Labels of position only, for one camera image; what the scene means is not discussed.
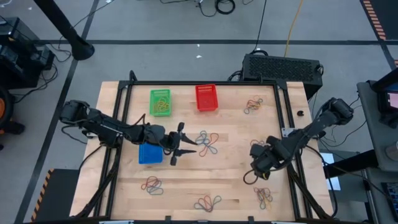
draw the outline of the black cable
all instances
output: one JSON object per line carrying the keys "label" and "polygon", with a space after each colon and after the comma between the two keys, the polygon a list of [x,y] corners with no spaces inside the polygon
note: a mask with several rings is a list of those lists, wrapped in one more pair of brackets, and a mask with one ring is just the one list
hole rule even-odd
{"label": "black cable", "polygon": [[[231,4],[232,4],[232,9],[229,10],[229,11],[222,11],[222,10],[219,8],[219,4],[220,4],[220,3],[222,3],[222,4],[231,3]],[[215,0],[215,1],[214,1],[214,5],[215,5],[215,8],[216,8],[216,11],[214,12],[214,14],[211,14],[211,15],[206,15],[206,14],[203,12],[203,9],[202,9],[202,7],[201,7],[201,2],[200,2],[200,1],[198,2],[198,6],[197,6],[197,7],[199,7],[201,14],[204,15],[204,16],[206,16],[206,17],[213,17],[213,16],[215,16],[215,15],[217,14],[217,12],[220,13],[220,14],[222,14],[222,15],[228,15],[228,14],[231,14],[231,13],[235,10],[235,7],[236,7],[234,0]]]}
{"label": "black cable", "polygon": [[[324,166],[327,164],[326,161],[323,159],[322,155],[316,149],[314,149],[313,147],[308,146],[308,145],[306,147],[311,149],[312,151],[314,151],[321,158],[322,163],[323,163]],[[335,193],[335,190],[333,188],[333,184],[331,184],[330,175],[329,175],[329,172],[327,170],[325,171],[325,175],[326,175],[326,178],[329,180],[329,184],[330,184],[330,188],[331,188],[331,194],[333,196],[333,200],[335,201],[335,211],[331,215],[331,217],[334,218],[336,216],[336,214],[337,214],[337,211],[338,211],[336,193]]]}
{"label": "black cable", "polygon": [[247,6],[248,4],[252,3],[254,0],[250,0],[248,2],[245,2],[244,0],[242,0],[242,4],[244,4],[245,6]]}
{"label": "black cable", "polygon": [[178,3],[178,2],[185,2],[185,1],[191,1],[191,0],[180,0],[180,1],[169,1],[169,2],[163,2],[162,0],[159,0],[162,4],[170,4],[170,3]]}
{"label": "black cable", "polygon": [[351,105],[353,105],[355,102],[357,102],[359,100],[359,95],[358,95],[358,98],[356,99],[356,100],[354,100],[352,103],[350,103],[348,106],[351,106]]}
{"label": "black cable", "polygon": [[242,74],[243,74],[243,69],[241,69],[241,70],[239,70],[239,71],[236,71],[236,72],[232,73],[232,75],[231,75],[230,77],[228,77],[227,81],[228,81],[228,82],[231,82],[232,79],[233,79],[235,76],[238,76],[238,80],[240,81],[240,80],[242,79]]}
{"label": "black cable", "polygon": [[362,106],[362,105],[356,106],[356,107],[353,108],[353,110],[355,110],[356,108],[359,108],[359,107],[361,107],[361,106]]}
{"label": "black cable", "polygon": [[257,49],[257,46],[259,44],[259,39],[260,39],[260,34],[261,34],[261,27],[262,27],[262,22],[264,20],[264,14],[266,12],[266,6],[267,6],[267,0],[264,1],[264,8],[262,9],[262,15],[261,15],[261,22],[260,22],[260,29],[259,29],[259,33],[257,35],[257,40],[256,40],[256,46],[254,46],[253,51],[255,51]]}
{"label": "black cable", "polygon": [[[316,154],[317,154],[318,156],[322,157],[322,155],[321,155],[317,150],[315,150],[313,147],[310,147],[310,146],[307,146],[307,147],[308,147],[309,149],[311,149],[312,151],[316,152]],[[386,193],[384,193],[383,190],[381,190],[380,188],[378,188],[378,187],[377,187],[374,183],[372,183],[368,178],[363,177],[362,175],[359,175],[359,174],[355,174],[355,173],[352,173],[352,172],[348,172],[347,170],[344,170],[344,169],[342,169],[342,168],[340,168],[340,167],[337,167],[337,166],[335,166],[334,164],[329,164],[329,163],[327,163],[327,162],[325,162],[325,164],[326,164],[326,165],[331,165],[331,166],[333,166],[335,169],[338,169],[338,170],[340,170],[340,171],[342,171],[342,172],[344,172],[344,173],[346,173],[346,174],[351,174],[351,175],[354,175],[354,176],[357,176],[357,177],[360,177],[360,178],[366,180],[366,181],[367,181],[372,187],[374,187],[378,192],[380,192],[380,193],[382,193],[384,196],[386,196],[387,199],[392,200],[392,198],[391,198],[390,196],[388,196]]]}
{"label": "black cable", "polygon": [[250,183],[247,182],[247,181],[246,181],[246,176],[247,176],[248,174],[250,174],[251,172],[254,172],[254,169],[247,171],[247,172],[243,175],[243,182],[244,182],[245,184],[252,185],[252,184],[256,183],[257,180],[259,179],[259,177],[256,176],[256,178],[254,179],[253,182],[250,182]]}
{"label": "black cable", "polygon": [[21,102],[25,97],[29,96],[31,93],[38,91],[38,90],[44,90],[48,87],[48,84],[52,81],[54,81],[57,77],[58,77],[58,68],[57,66],[55,66],[54,64],[52,65],[52,67],[55,69],[54,74],[51,76],[51,78],[49,79],[45,79],[44,75],[43,75],[43,71],[40,73],[42,76],[42,79],[44,80],[44,84],[34,88],[33,90],[29,90],[27,93],[24,94],[13,94],[14,96],[21,96],[18,100],[16,100],[14,102],[14,104]]}
{"label": "black cable", "polygon": [[317,100],[317,96],[318,96],[318,92],[315,93],[315,97],[314,97],[314,99],[313,99],[313,104],[312,104],[311,116],[312,116],[312,119],[313,119],[313,120],[314,120],[314,118],[313,118],[313,109],[314,109],[314,107],[315,107],[315,102],[316,102],[316,100]]}
{"label": "black cable", "polygon": [[326,140],[328,140],[328,141],[331,141],[331,142],[336,143],[335,134],[333,134],[333,132],[335,131],[335,128],[336,128],[336,127],[337,127],[337,124],[335,124],[335,125],[331,128],[331,133],[330,133],[330,135],[333,137],[333,140],[326,138],[326,136],[324,136],[323,138],[326,139]]}
{"label": "black cable", "polygon": [[339,155],[339,154],[337,154],[337,153],[331,151],[330,149],[328,149],[328,148],[325,146],[325,144],[323,143],[323,140],[322,140],[322,139],[319,139],[319,141],[321,142],[321,144],[323,145],[323,147],[325,147],[324,150],[327,150],[328,152],[332,153],[333,155],[339,157],[340,159],[343,159],[343,160],[346,159],[346,158],[344,158],[343,156],[341,156],[341,155]]}
{"label": "black cable", "polygon": [[[220,3],[226,4],[227,2],[230,2],[230,3],[232,4],[232,9],[229,10],[229,11],[222,11],[222,10],[218,7],[218,5],[219,5]],[[218,12],[218,13],[220,13],[220,14],[222,14],[222,15],[229,15],[229,14],[231,14],[233,11],[235,11],[236,5],[235,5],[234,0],[216,0],[216,1],[215,1],[215,7],[216,7],[216,12]]]}
{"label": "black cable", "polygon": [[96,148],[94,151],[92,151],[90,154],[88,154],[88,156],[85,157],[85,159],[83,159],[83,161],[81,162],[81,164],[79,166],[79,173],[81,171],[81,168],[83,167],[83,164],[86,162],[86,160],[88,158],[90,158],[90,156],[92,156],[94,153],[98,152],[102,147],[103,147],[103,145],[98,146],[98,148]]}
{"label": "black cable", "polygon": [[70,135],[69,133],[67,133],[67,132],[65,131],[65,129],[67,129],[67,128],[74,128],[74,127],[76,127],[76,126],[75,126],[75,125],[66,125],[66,126],[64,126],[64,127],[61,128],[61,132],[62,132],[63,134],[66,134],[68,137],[70,137],[71,139],[73,139],[73,140],[75,140],[75,141],[78,141],[78,142],[80,142],[80,143],[82,143],[82,144],[87,144],[86,142],[83,142],[82,140],[73,137],[72,135]]}
{"label": "black cable", "polygon": [[[97,11],[103,9],[104,7],[108,6],[109,4],[111,4],[112,2],[114,2],[115,0],[112,0],[111,2],[97,8],[95,11],[90,12],[87,16],[83,17],[82,19],[80,19],[73,27],[71,27],[71,29],[75,28],[79,23],[81,23],[83,20],[85,20],[86,18],[88,18],[89,16],[91,16],[92,14],[96,13]],[[59,41],[58,41],[58,49],[60,49],[61,46],[61,40],[62,40],[63,35],[61,35]]]}
{"label": "black cable", "polygon": [[58,51],[58,52],[63,52],[63,53],[65,53],[65,54],[68,55],[68,56],[66,57],[66,59],[60,60],[60,59],[58,58],[58,56],[57,56],[56,54],[54,54],[55,59],[56,59],[58,62],[60,62],[60,63],[66,62],[66,61],[67,61],[68,59],[70,59],[70,57],[72,56],[72,52],[70,52],[69,50],[56,49],[52,44],[50,44],[50,43],[47,43],[47,44],[49,44],[54,50],[56,50],[56,51]]}
{"label": "black cable", "polygon": [[198,7],[199,7],[199,9],[200,9],[201,14],[204,15],[204,16],[206,16],[206,17],[213,17],[213,16],[215,16],[215,15],[217,14],[217,10],[216,10],[216,11],[214,12],[214,14],[212,14],[212,15],[206,15],[206,14],[203,12],[203,9],[201,8],[201,3],[200,3],[200,2],[198,3]]}
{"label": "black cable", "polygon": [[340,145],[342,145],[345,141],[347,141],[348,136],[350,136],[351,134],[355,133],[357,130],[359,130],[360,128],[362,128],[365,124],[366,124],[366,120],[365,120],[365,122],[364,122],[360,127],[358,127],[358,128],[355,129],[354,131],[352,131],[352,132],[350,132],[349,134],[347,134],[346,137],[344,138],[343,142],[341,142],[341,143],[339,143],[339,144],[337,144],[337,145],[335,145],[335,146],[331,146],[331,145],[329,145],[327,142],[325,142],[325,144],[326,144],[327,146],[329,146],[329,147],[337,147],[337,146],[340,146]]}

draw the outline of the gray floor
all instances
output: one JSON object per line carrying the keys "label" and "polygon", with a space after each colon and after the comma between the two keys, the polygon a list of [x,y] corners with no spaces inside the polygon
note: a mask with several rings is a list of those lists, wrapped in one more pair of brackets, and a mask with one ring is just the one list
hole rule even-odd
{"label": "gray floor", "polygon": [[[86,16],[94,0],[61,1],[60,6],[72,24]],[[98,7],[106,4],[99,0]],[[299,0],[268,0],[262,40],[285,40],[297,10]],[[262,12],[262,0],[243,6],[237,1],[236,10],[228,15],[203,17],[193,2],[161,4],[155,0],[115,0],[98,11],[88,33],[88,40],[255,40]],[[210,14],[213,3],[207,0],[203,10]],[[58,40],[59,32],[44,16],[33,0],[14,0],[4,8],[4,17],[20,17],[41,39]],[[76,27],[79,34],[83,21]],[[305,0],[292,40],[377,40],[358,0]],[[352,102],[357,98],[356,83],[377,80],[391,71],[379,45],[291,45],[289,57],[315,59],[325,67],[324,86],[318,92],[315,110],[332,96]],[[125,80],[134,70],[139,80],[226,80],[241,68],[245,53],[252,44],[153,44],[95,45],[92,58],[78,62],[67,100],[84,100],[96,104],[101,82]],[[284,45],[259,45],[270,55],[283,56]],[[389,46],[398,58],[398,46]],[[6,146],[0,152],[0,223],[13,223],[32,171],[42,148],[72,59],[56,63],[59,76],[46,90],[28,96],[16,105],[15,119],[26,125],[20,136],[0,136]],[[335,129],[341,142],[345,135],[360,126],[364,116],[359,107],[350,124]],[[77,169],[85,146],[60,132],[58,123],[47,157],[41,170],[25,221],[30,220],[35,201],[51,168]],[[367,127],[352,134],[336,149],[367,151],[372,148]],[[355,203],[342,204],[339,217],[362,221],[364,210]]]}

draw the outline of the wooden table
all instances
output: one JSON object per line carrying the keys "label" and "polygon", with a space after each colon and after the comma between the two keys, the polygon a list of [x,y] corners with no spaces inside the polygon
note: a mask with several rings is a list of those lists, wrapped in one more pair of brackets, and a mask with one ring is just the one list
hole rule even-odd
{"label": "wooden table", "polygon": [[[117,82],[104,82],[99,93],[96,108],[104,114],[112,115]],[[153,117],[149,115],[149,93],[154,89],[170,89],[172,92],[172,115]],[[288,83],[295,125],[303,128],[311,122],[310,111],[302,83]],[[163,163],[144,166],[138,164],[138,146],[124,141],[122,157],[113,203],[113,220],[164,220],[172,216],[173,220],[248,220],[253,216],[256,221],[293,221],[294,213],[290,198],[289,181],[286,171],[273,172],[268,181],[259,179],[254,185],[243,183],[243,175],[250,170],[252,158],[249,156],[252,139],[266,140],[270,135],[280,138],[274,91],[271,86],[217,86],[218,104],[216,111],[200,113],[197,110],[194,86],[184,85],[134,85],[127,123],[135,123],[147,113],[146,122],[160,124],[166,132],[175,131],[179,122],[185,122],[187,136],[196,139],[199,132],[218,133],[220,138],[214,144],[218,154],[208,153],[200,157],[198,153],[186,154],[178,158],[175,167],[170,166],[170,156]],[[246,102],[259,95],[264,102],[259,110],[244,114]],[[285,109],[282,92],[282,108]],[[123,111],[123,100],[119,119]],[[297,111],[304,111],[302,117]],[[98,140],[89,140],[85,156],[98,147]],[[317,148],[316,142],[311,146]],[[182,149],[201,151],[203,146],[181,144]],[[105,149],[97,152],[83,166],[70,215],[78,213],[92,197],[100,179]],[[309,150],[303,150],[303,167],[308,189],[317,202],[329,214],[333,213],[326,186],[325,175],[320,158]],[[141,190],[141,184],[149,176],[157,176],[164,188],[163,195],[152,196]],[[259,208],[257,195],[253,187],[267,187],[271,190],[273,201],[265,210]],[[301,204],[301,216],[305,216],[302,195],[297,189]],[[195,210],[193,204],[200,197],[217,195],[222,201],[211,213]],[[101,214],[108,199],[104,193]]]}

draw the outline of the black electronic device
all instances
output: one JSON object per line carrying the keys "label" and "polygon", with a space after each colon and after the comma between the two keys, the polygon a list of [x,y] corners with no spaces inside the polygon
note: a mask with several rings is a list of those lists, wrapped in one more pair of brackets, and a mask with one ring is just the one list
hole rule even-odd
{"label": "black electronic device", "polygon": [[243,80],[284,80],[303,82],[309,100],[322,87],[323,67],[318,60],[246,54]]}
{"label": "black electronic device", "polygon": [[0,82],[10,89],[37,86],[42,70],[51,69],[54,54],[17,17],[0,19]]}
{"label": "black electronic device", "polygon": [[307,198],[309,204],[314,209],[319,218],[331,219],[331,216],[319,206],[317,201],[305,187],[305,184],[300,180],[300,177],[294,171],[292,160],[299,149],[306,147],[312,137],[318,136],[325,128],[332,125],[347,124],[353,118],[354,109],[350,108],[342,99],[332,98],[323,104],[314,118],[314,121],[303,129],[296,129],[292,131],[288,137],[277,139],[274,136],[269,136],[266,145],[253,144],[250,149],[250,156],[253,161],[250,163],[251,171],[254,171],[256,180],[262,178],[267,180],[271,172],[287,168],[289,176],[297,184],[299,189]]}
{"label": "black electronic device", "polygon": [[398,68],[389,72],[379,81],[368,81],[372,90],[377,93],[377,108],[380,122],[396,128],[398,126]]}
{"label": "black electronic device", "polygon": [[398,222],[398,183],[381,183],[383,191],[391,198],[387,200],[394,220]]}

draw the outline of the rubber band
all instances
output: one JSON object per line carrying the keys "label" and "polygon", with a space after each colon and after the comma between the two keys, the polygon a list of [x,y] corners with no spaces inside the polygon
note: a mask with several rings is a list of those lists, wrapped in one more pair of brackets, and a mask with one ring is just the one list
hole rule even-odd
{"label": "rubber band", "polygon": [[258,144],[258,145],[260,145],[260,146],[265,146],[265,145],[266,145],[266,143],[265,143],[263,140],[258,141],[258,140],[255,140],[255,139],[253,139],[253,140],[250,142],[250,146],[252,146],[253,144]]}
{"label": "rubber band", "polygon": [[246,103],[246,108],[243,109],[243,113],[249,114],[250,110],[258,110],[261,107],[261,103],[263,102],[262,98],[259,95],[253,97],[254,100],[248,100]]}
{"label": "rubber band", "polygon": [[204,196],[203,198],[199,198],[197,203],[193,204],[194,209],[202,209],[206,212],[212,212],[214,209],[214,206],[221,202],[222,198],[221,196],[217,195],[214,197],[213,201],[211,201],[211,198],[209,195]]}
{"label": "rubber band", "polygon": [[154,110],[156,113],[164,113],[167,112],[170,109],[169,105],[169,98],[162,96],[159,98],[159,100],[155,103],[154,105]]}
{"label": "rubber band", "polygon": [[272,202],[274,198],[272,198],[271,191],[265,188],[257,188],[253,187],[253,191],[257,194],[257,198],[260,202],[260,209],[264,210],[267,207],[269,202]]}
{"label": "rubber band", "polygon": [[200,146],[200,145],[205,145],[202,151],[199,152],[200,157],[204,157],[207,154],[207,151],[210,151],[212,154],[217,154],[218,150],[216,147],[211,146],[215,142],[218,141],[218,138],[220,137],[219,134],[217,133],[211,133],[210,138],[207,138],[207,132],[206,131],[201,131],[199,133],[199,137],[196,138],[195,142]]}
{"label": "rubber band", "polygon": [[162,195],[164,191],[161,186],[162,181],[155,176],[150,176],[147,178],[146,183],[141,185],[141,190],[146,189],[150,195]]}

